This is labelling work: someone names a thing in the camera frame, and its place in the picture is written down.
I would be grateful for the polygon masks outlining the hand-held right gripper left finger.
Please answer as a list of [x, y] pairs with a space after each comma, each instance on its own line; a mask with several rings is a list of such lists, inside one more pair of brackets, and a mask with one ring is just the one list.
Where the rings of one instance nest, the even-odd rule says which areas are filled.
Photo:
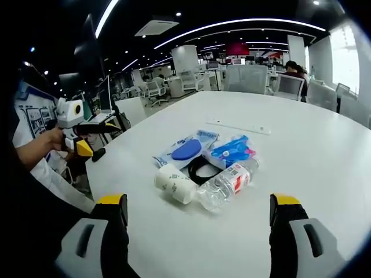
[[128, 198], [102, 197], [63, 237], [54, 264], [61, 277], [128, 277]]

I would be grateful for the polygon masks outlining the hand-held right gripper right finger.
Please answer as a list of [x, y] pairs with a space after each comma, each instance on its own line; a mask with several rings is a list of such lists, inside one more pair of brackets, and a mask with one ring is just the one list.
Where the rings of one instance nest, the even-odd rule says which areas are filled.
[[270, 277], [335, 277], [345, 264], [337, 239], [293, 196], [270, 195]]

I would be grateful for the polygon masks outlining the person's left hand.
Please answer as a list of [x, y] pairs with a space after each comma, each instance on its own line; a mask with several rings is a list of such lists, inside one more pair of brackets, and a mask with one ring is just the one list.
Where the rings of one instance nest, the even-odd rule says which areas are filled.
[[69, 152], [70, 149], [66, 145], [65, 135], [63, 130], [59, 127], [54, 127], [51, 130], [47, 130], [41, 134], [41, 139], [44, 144], [48, 146], [50, 150], [56, 151], [66, 151]]

